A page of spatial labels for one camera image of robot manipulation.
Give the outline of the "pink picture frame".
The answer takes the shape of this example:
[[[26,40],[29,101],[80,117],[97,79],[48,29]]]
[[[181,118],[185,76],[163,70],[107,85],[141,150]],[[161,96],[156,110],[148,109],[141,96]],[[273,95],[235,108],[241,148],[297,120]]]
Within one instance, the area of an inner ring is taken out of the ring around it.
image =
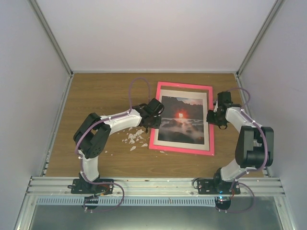
[[[151,130],[149,148],[214,156],[214,128],[206,121],[213,109],[213,88],[160,81],[156,98],[165,108],[160,127]]]

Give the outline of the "sunset photo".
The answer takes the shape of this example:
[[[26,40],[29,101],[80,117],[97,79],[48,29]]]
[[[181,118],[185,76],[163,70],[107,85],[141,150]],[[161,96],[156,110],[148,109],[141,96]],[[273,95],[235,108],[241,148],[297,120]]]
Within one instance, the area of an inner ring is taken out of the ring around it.
[[[205,144],[203,100],[162,96],[158,141]]]

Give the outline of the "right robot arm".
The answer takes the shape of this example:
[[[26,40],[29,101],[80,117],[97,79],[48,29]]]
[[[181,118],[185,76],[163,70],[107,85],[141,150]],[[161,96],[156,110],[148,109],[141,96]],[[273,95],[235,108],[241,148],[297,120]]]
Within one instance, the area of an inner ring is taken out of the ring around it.
[[[207,122],[222,128],[232,124],[239,132],[235,158],[213,176],[213,190],[231,191],[236,181],[251,171],[261,171],[273,163],[274,130],[253,120],[243,106],[232,101],[229,91],[217,94],[215,108],[207,113]]]

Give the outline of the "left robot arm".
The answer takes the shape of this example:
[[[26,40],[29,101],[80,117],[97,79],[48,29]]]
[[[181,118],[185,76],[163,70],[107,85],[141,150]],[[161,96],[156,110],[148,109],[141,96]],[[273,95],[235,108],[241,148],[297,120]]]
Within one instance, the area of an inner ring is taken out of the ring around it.
[[[165,106],[153,98],[149,103],[131,106],[122,113],[99,116],[89,114],[73,136],[75,154],[81,160],[80,176],[84,179],[82,188],[89,194],[99,188],[98,158],[110,135],[130,127],[158,129],[160,114]]]

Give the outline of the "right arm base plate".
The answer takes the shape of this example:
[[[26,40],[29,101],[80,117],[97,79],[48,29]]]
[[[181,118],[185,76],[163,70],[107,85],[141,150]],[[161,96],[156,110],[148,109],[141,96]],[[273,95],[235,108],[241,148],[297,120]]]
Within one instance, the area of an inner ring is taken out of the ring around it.
[[[192,186],[198,190],[199,195],[239,195],[241,194],[238,183],[232,187],[232,182],[216,182],[214,179],[195,178]]]

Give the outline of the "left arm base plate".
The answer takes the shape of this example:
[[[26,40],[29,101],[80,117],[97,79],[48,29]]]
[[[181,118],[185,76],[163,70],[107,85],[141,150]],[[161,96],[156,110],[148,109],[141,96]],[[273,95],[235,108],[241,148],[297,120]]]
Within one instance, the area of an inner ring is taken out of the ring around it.
[[[99,184],[91,184],[81,176],[79,179],[74,179],[67,187],[72,194],[108,195],[113,193],[113,179],[97,178],[94,182]]]

